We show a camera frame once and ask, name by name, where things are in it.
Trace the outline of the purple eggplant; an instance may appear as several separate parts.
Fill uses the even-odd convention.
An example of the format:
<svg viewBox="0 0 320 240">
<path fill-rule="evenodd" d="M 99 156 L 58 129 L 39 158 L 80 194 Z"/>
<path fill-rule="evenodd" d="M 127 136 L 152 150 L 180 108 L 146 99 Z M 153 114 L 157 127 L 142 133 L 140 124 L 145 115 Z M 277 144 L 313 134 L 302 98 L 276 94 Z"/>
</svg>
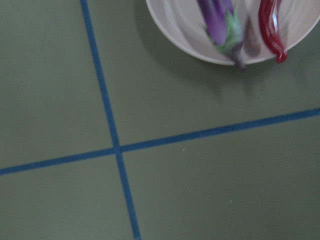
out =
<svg viewBox="0 0 320 240">
<path fill-rule="evenodd" d="M 230 0 L 198 0 L 197 5 L 204 20 L 204 30 L 215 49 L 244 70 L 246 64 L 241 50 L 244 45 L 243 28 Z"/>
</svg>

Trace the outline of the red chili pepper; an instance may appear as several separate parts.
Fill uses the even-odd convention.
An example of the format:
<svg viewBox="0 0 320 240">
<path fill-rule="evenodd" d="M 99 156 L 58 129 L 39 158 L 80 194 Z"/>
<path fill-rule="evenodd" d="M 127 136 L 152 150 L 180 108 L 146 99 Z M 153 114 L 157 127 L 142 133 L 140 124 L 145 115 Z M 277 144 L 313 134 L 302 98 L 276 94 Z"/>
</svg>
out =
<svg viewBox="0 0 320 240">
<path fill-rule="evenodd" d="M 258 9 L 258 23 L 262 40 L 270 52 L 275 55 L 275 60 L 278 63 L 283 63 L 287 59 L 287 51 L 279 27 L 281 3 L 281 0 L 261 0 Z"/>
</svg>

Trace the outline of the pink plate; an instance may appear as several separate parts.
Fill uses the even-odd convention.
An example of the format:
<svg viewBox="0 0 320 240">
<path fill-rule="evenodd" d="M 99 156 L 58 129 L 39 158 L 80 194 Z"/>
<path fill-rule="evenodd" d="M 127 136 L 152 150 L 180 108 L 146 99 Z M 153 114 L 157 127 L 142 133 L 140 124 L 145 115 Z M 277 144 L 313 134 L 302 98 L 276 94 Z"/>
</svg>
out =
<svg viewBox="0 0 320 240">
<path fill-rule="evenodd" d="M 265 45 L 259 28 L 258 0 L 234 0 L 242 26 L 244 46 L 241 50 L 246 65 L 275 58 Z M 185 53 L 208 63 L 233 65 L 220 54 L 205 33 L 205 22 L 195 0 L 148 0 L 147 8 L 160 31 Z M 287 50 L 303 40 L 320 20 L 318 0 L 283 0 L 278 24 L 280 37 Z"/>
</svg>

